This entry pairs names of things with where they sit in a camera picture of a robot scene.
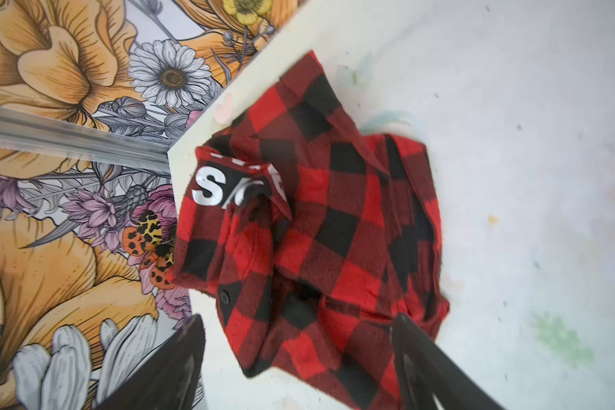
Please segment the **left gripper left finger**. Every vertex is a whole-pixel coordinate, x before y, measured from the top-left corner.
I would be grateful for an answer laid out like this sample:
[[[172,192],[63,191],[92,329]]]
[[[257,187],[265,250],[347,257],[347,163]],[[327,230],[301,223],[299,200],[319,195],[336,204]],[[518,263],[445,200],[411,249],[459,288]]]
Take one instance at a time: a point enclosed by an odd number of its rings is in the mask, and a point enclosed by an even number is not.
[[[104,362],[95,409],[205,409],[202,365],[206,335],[195,314],[156,346],[157,321],[146,314],[120,331],[101,325]]]

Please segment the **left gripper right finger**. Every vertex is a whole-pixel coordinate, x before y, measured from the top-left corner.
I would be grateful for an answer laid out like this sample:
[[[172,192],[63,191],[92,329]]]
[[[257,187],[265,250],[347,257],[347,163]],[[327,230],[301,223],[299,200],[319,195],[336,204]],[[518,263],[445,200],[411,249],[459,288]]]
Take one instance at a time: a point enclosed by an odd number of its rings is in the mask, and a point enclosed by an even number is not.
[[[402,409],[485,410],[502,407],[406,314],[394,317],[391,343]]]

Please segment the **red black plaid cloth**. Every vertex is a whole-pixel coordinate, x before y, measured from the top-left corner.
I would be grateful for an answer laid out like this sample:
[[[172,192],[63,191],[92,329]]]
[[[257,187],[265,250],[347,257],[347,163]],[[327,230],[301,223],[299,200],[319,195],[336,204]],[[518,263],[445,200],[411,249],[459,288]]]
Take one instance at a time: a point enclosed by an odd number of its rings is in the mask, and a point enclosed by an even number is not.
[[[400,408],[391,322],[449,312],[425,145],[361,135],[307,53],[195,155],[171,278],[215,298],[243,374]]]

